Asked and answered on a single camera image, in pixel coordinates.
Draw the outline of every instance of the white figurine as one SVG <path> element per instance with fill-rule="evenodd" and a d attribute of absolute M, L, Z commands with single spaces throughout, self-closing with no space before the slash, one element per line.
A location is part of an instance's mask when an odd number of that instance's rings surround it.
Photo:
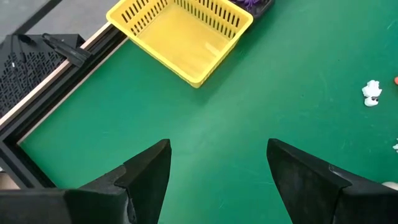
<path fill-rule="evenodd" d="M 394 150 L 396 150 L 397 151 L 397 153 L 398 153 L 398 144 L 396 144 L 395 146 L 393 146 L 392 147 Z"/>
<path fill-rule="evenodd" d="M 370 80 L 368 84 L 362 88 L 362 93 L 365 97 L 379 97 L 381 94 L 381 89 L 379 88 L 379 81 Z"/>
<path fill-rule="evenodd" d="M 365 105 L 368 107 L 376 106 L 379 104 L 379 99 L 376 97 L 368 97 L 365 99 Z"/>

